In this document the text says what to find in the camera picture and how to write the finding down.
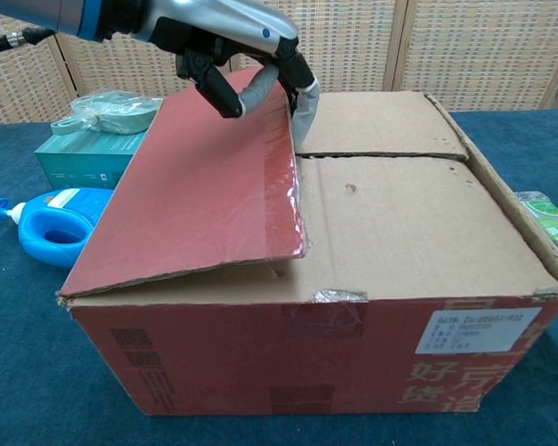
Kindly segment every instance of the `clear tape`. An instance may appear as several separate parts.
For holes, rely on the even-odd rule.
[[[314,294],[314,303],[367,302],[366,293],[345,290],[319,290]]]
[[[52,130],[57,135],[89,128],[134,135],[149,128],[162,102],[123,90],[99,90],[73,100],[70,116],[53,123]]]

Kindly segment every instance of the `box flap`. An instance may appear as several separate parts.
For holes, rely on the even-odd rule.
[[[452,116],[434,97],[428,95],[426,98],[432,102],[434,107],[458,135],[459,141],[461,141],[469,155],[466,165],[496,200],[515,228],[521,232],[523,238],[539,257],[546,270],[558,280],[558,246],[550,240],[548,234],[534,221],[529,212],[517,199],[515,192],[498,176],[492,164],[488,162],[475,144],[463,133]],[[544,298],[545,295],[552,296],[554,295],[554,290],[542,289],[540,294],[541,298]]]
[[[298,154],[467,159],[458,135],[420,92],[324,93]]]
[[[239,91],[255,72],[229,80]],[[297,186],[278,83],[241,120],[180,92],[164,101],[61,294],[303,256]]]
[[[73,306],[531,296],[558,290],[462,163],[433,158],[299,161],[304,258],[238,266],[81,297]]]

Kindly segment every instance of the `red box flap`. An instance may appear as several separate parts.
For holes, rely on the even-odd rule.
[[[242,90],[257,69],[232,73]],[[167,98],[62,295],[224,264],[304,256],[286,97],[279,84],[243,119],[194,88]]]

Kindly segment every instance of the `white label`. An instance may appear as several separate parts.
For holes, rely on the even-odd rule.
[[[510,351],[539,308],[434,311],[416,353],[450,355]]]
[[[48,207],[59,207],[62,208],[69,202],[74,195],[79,192],[79,189],[67,189],[60,192],[47,204]]]

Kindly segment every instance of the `teal packaging box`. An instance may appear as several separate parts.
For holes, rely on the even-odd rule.
[[[88,129],[53,135],[35,156],[53,189],[114,189],[146,133],[118,135]]]

